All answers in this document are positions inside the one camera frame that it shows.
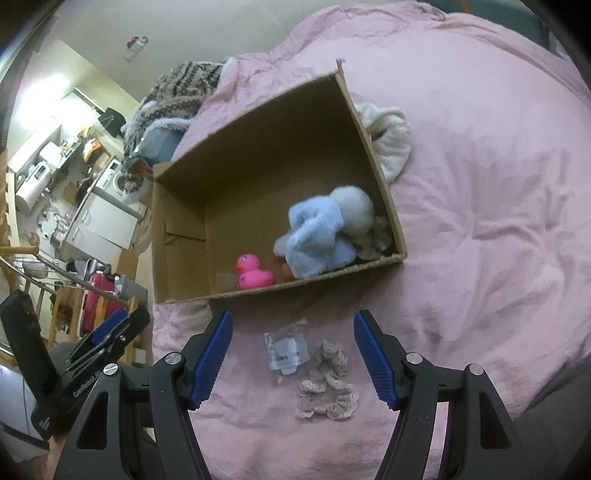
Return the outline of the wooden chair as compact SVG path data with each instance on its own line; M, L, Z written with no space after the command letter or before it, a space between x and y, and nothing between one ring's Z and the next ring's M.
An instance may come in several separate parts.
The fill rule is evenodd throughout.
M80 322L86 291L80 286L73 285L59 286L56 289L49 330L47 338L44 340L48 350L58 342L59 332L62 332L66 336L66 340L70 342L76 342L81 338ZM99 295L108 299L105 292ZM137 297L132 297L129 300L115 298L111 301L119 303L127 313L131 313L139 306Z

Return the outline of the white ruffled scrunchie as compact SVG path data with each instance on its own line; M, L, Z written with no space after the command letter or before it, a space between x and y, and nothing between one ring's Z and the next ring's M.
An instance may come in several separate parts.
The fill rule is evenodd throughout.
M394 245L394 239L387 217L377 216L369 232L360 238L358 257L363 261L374 261L386 256L387 251Z

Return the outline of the clear labelled plastic packet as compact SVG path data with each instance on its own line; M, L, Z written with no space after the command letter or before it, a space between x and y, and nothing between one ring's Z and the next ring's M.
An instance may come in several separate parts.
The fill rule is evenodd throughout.
M267 363L276 385L297 374L311 359L308 347L308 320L300 319L273 332L264 332Z

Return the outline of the blue fur-trimmed jacket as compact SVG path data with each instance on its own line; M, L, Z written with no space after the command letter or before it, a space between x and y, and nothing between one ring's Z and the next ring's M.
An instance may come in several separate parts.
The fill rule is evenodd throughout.
M146 195L154 167L172 158L191 122L191 118L161 118L151 122L143 132L132 121L122 127L125 156L121 173L125 204L137 203Z

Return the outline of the beige lace scrunchie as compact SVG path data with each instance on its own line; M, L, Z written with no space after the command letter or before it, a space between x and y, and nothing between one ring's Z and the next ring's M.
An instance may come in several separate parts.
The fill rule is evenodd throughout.
M349 420L359 407L360 395L348 375L349 358L342 344L322 340L315 345L307 376L297 386L295 416Z

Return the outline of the light blue plush toy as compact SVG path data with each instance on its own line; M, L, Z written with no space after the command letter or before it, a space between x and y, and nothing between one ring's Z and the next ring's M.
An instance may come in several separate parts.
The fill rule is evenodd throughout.
M286 260L294 278L308 279L381 256L370 235L374 204L356 186L294 204L287 219L290 229L274 242L273 254Z

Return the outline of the pink bed duvet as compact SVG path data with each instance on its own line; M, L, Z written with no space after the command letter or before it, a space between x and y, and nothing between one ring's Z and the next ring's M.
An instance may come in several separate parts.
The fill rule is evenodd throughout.
M211 399L191 416L216 479L372 479L396 414L353 338L367 309L437 365L484 367L536 479L562 477L590 431L590 92L520 34L418 2L332 6L266 53L230 60L171 161L243 114L342 70L353 107L397 107L411 156L389 184L408 254L231 298L159 303L152 349L180 349L214 309L235 333ZM296 417L310 362L276 385L263 333L308 320L308 347L342 344L359 407Z

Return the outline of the cream fluffy cloth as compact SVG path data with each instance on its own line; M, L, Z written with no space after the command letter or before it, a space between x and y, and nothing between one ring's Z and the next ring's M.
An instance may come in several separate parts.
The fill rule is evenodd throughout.
M356 104L356 111L370 136L384 177L392 184L411 156L411 126L408 118L397 107L378 107L370 102Z

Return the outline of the teal headboard cushion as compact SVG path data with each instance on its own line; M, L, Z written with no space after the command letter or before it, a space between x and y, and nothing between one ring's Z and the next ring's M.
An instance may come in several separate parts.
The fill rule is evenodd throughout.
M549 49L549 31L543 21L521 1L502 0L430 0L446 13L469 13L520 33Z

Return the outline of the white washing machine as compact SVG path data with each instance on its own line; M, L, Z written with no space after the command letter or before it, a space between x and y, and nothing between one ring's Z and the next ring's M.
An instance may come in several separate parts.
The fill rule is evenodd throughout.
M125 203L124 174L121 162L113 157L99 175L93 192L111 203Z

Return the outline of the white kitchen cabinet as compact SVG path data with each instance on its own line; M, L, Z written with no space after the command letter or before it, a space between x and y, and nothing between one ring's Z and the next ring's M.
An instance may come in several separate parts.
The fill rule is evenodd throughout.
M65 239L58 249L61 260L92 258L103 264L112 263L132 243L137 223L146 207L139 211L121 209L94 192L88 193L77 209Z

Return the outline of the pink rubber duck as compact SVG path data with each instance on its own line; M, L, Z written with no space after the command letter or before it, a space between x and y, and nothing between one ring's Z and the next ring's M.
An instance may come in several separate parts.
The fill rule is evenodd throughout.
M235 286L238 290L259 289L272 286L276 280L273 272L260 268L260 260L253 254L245 254L236 260Z

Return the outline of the patterned knit blanket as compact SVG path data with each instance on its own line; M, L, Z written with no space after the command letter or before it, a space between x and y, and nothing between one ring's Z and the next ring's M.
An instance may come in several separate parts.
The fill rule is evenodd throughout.
M123 152L130 156L152 130L183 135L217 88L223 63L185 61L157 79L121 128Z

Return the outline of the red suitcase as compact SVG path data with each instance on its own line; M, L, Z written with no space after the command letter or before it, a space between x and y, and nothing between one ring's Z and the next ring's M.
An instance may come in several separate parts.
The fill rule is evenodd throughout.
M88 282L101 291L107 293L115 292L113 279L102 272L93 273ZM82 317L80 322L81 335L91 332L96 326L120 308L121 305L119 303L104 299L104 297L98 293L87 290L82 306Z

